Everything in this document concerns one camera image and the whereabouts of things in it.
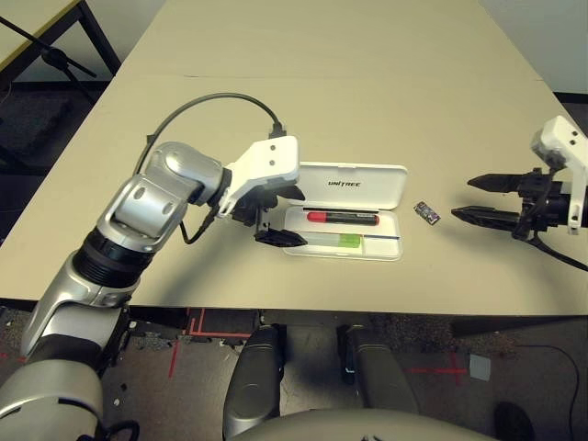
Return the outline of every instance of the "table leg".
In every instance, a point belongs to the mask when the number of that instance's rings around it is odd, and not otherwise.
[[[107,36],[104,35],[102,28],[98,25],[94,14],[92,14],[92,11],[85,0],[78,3],[77,8],[82,14],[79,19],[82,28],[84,28],[85,33],[92,41],[92,44],[94,44],[94,47],[102,57],[102,60],[104,60],[104,63],[110,72],[115,75],[120,67],[119,57],[114,52],[114,49],[112,49]]]

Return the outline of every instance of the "black cable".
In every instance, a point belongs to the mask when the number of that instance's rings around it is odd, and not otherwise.
[[[135,420],[126,420],[119,423],[114,423],[110,427],[105,427],[102,421],[98,419],[98,431],[96,433],[96,441],[110,441],[113,435],[123,430],[130,430],[128,441],[137,441],[139,439],[140,427]]]
[[[187,103],[185,103],[183,106],[178,107],[176,110],[174,110],[172,113],[170,113],[166,119],[164,119],[161,122],[161,124],[157,127],[157,129],[155,130],[154,133],[152,133],[151,135],[147,135],[147,144],[143,148],[143,151],[141,152],[141,155],[139,156],[139,160],[137,161],[137,164],[135,165],[135,169],[133,170],[132,173],[134,175],[137,175],[141,171],[143,164],[145,163],[145,159],[147,159],[147,156],[149,156],[149,152],[151,151],[151,148],[155,144],[155,141],[157,141],[157,138],[159,138],[159,135],[162,133],[162,131],[164,131],[164,129],[167,127],[167,125],[170,122],[172,122],[178,115],[180,115],[185,110],[188,110],[189,108],[191,108],[197,104],[204,103],[204,102],[210,101],[212,99],[222,99],[222,98],[243,99],[245,101],[249,101],[250,103],[255,104],[256,106],[263,109],[273,121],[272,131],[270,132],[269,137],[276,138],[278,136],[285,136],[286,135],[286,131],[284,130],[284,126],[279,121],[279,119],[277,118],[277,116],[273,112],[273,110],[271,108],[269,108],[267,105],[265,105],[264,103],[262,103],[257,98],[253,98],[252,96],[248,96],[245,94],[237,94],[237,93],[233,93],[233,92],[219,92],[217,94],[204,95],[204,96],[200,96],[198,98],[194,98],[191,101],[188,101]],[[184,239],[184,242],[186,244],[190,245],[190,244],[194,243],[195,241],[197,241],[198,238],[204,233],[204,231],[210,226],[210,224],[212,222],[214,222],[214,218],[218,212],[219,212],[218,205],[215,207],[212,207],[209,211],[209,214],[207,214],[206,218],[202,222],[202,225],[200,225],[200,228],[198,228],[198,231],[196,232],[196,234],[194,234],[194,236],[192,236],[191,238],[188,238],[186,225],[184,224],[183,221],[181,221],[180,222],[180,230],[182,231],[182,237]]]
[[[574,268],[581,269],[582,271],[588,271],[588,265],[585,265],[582,262],[572,259],[571,257],[568,257],[565,254],[558,253],[553,248],[550,248],[548,245],[546,245],[541,239],[539,239],[539,233],[537,230],[534,231],[533,238],[526,241],[526,243],[535,246],[538,250],[542,251],[543,253],[549,254],[551,257],[555,257],[564,264],[571,265]]]
[[[573,441],[573,424],[571,423],[572,417],[573,417],[573,406],[576,402],[576,398],[578,397],[578,389],[580,388],[580,370],[578,369],[578,365],[576,365],[576,362],[573,360],[573,358],[570,356],[570,354],[568,354],[566,351],[564,351],[563,349],[561,349],[560,347],[557,346],[552,346],[552,345],[516,345],[516,347],[535,347],[535,348],[547,348],[547,349],[553,349],[555,351],[558,351],[560,353],[562,353],[563,355],[566,356],[566,358],[568,358],[571,362],[571,364],[573,365],[573,369],[576,373],[576,385],[573,388],[573,395],[571,396],[571,403],[570,403],[570,412],[568,414],[568,430],[570,430],[570,440]]]
[[[129,441],[137,441],[139,439],[139,423],[134,420],[121,421],[111,425],[107,429],[107,439],[123,430],[130,430]]]
[[[180,230],[182,231],[182,237],[184,238],[184,242],[187,245],[191,245],[192,243],[194,243],[195,241],[197,241],[200,236],[206,231],[206,229],[210,226],[210,224],[212,222],[214,222],[214,218],[216,217],[217,213],[219,212],[219,205],[215,205],[214,207],[212,207],[209,211],[209,214],[206,215],[206,218],[204,218],[204,220],[202,221],[202,225],[200,225],[200,228],[198,228],[198,231],[196,232],[196,234],[194,234],[192,237],[188,238],[187,235],[187,231],[186,231],[186,225],[184,225],[183,222],[180,222]]]
[[[237,94],[234,92],[219,92],[217,94],[199,96],[198,98],[194,98],[191,101],[188,101],[183,106],[178,107],[176,110],[174,110],[172,113],[170,113],[167,116],[167,118],[164,119],[162,121],[162,123],[157,127],[155,132],[153,134],[147,136],[147,144],[145,145],[145,148],[143,149],[143,151],[141,152],[141,155],[139,156],[139,161],[137,161],[137,164],[135,165],[135,169],[133,171],[133,174],[137,175],[141,171],[143,163],[145,162],[145,159],[149,155],[149,151],[151,150],[151,148],[155,144],[155,141],[157,140],[159,135],[162,133],[162,131],[164,131],[164,129],[167,127],[167,125],[170,122],[172,122],[178,115],[180,115],[185,110],[188,110],[189,108],[191,108],[197,104],[204,103],[204,102],[210,101],[212,99],[223,99],[223,98],[243,99],[243,100],[249,101],[250,103],[253,103],[256,106],[263,109],[274,122],[273,129],[270,134],[270,138],[273,138],[274,136],[284,136],[286,134],[282,123],[279,121],[279,119],[277,118],[276,114],[272,111],[272,109],[269,108],[264,103],[262,103],[257,98],[253,98],[252,96],[248,96],[245,94]]]

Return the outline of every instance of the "wall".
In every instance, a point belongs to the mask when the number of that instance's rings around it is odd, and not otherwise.
[[[588,0],[479,0],[555,92],[588,93]]]
[[[87,1],[121,60],[132,50],[164,3],[164,0]],[[588,93],[588,0],[479,2],[552,90]],[[98,79],[109,78],[106,66],[79,25],[70,29],[56,45],[99,74]],[[92,79],[82,73],[79,76],[84,80]],[[61,73],[36,61],[18,81],[63,79]]]
[[[110,44],[123,61],[149,27],[165,0],[86,0]],[[98,80],[109,80],[108,71],[94,46],[79,24],[73,25],[54,45],[88,67]],[[93,78],[73,69],[81,80]],[[67,78],[41,60],[36,60],[17,79],[18,81],[67,81]]]

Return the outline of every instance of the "white case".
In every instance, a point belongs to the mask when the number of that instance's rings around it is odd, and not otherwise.
[[[297,186],[306,200],[289,202],[284,228],[303,235],[305,232],[361,234],[358,248],[303,245],[284,248],[286,254],[363,260],[398,260],[402,255],[398,218],[393,209],[401,202],[408,171],[401,165],[300,163]],[[353,210],[374,213],[379,224],[349,225],[317,223],[307,219],[308,209]],[[366,238],[369,236],[398,239]]]

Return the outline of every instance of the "red marker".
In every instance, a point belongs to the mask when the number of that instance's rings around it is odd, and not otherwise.
[[[311,211],[306,215],[310,222],[349,223],[354,225],[378,225],[379,217],[375,214],[332,213],[331,211]]]

